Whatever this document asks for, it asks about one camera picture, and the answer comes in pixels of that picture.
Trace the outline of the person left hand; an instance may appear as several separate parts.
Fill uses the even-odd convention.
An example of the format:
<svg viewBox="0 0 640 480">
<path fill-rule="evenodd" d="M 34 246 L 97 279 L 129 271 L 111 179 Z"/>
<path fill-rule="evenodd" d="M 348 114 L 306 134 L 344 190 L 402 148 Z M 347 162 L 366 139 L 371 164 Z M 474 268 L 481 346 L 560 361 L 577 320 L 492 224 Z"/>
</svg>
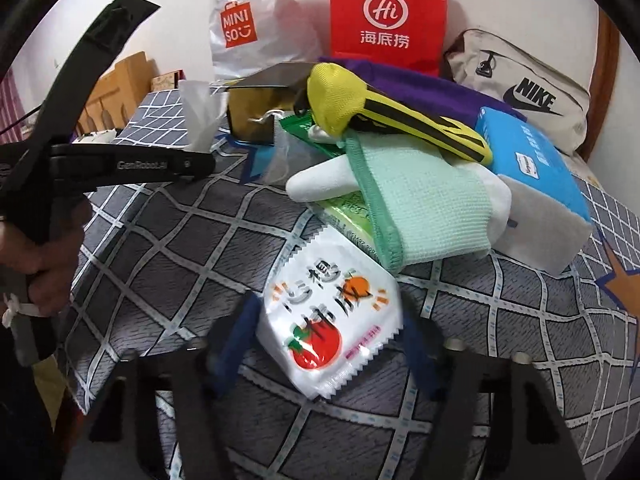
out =
<svg viewBox="0 0 640 480">
<path fill-rule="evenodd" d="M 80 246 L 85 238 L 84 227 L 92 217 L 92 207 L 85 195 L 72 204 L 62 234 L 42 246 L 12 224 L 1 222 L 1 264 L 19 274 L 35 275 L 28 296 L 44 316 L 57 314 L 70 300 Z"/>
</svg>

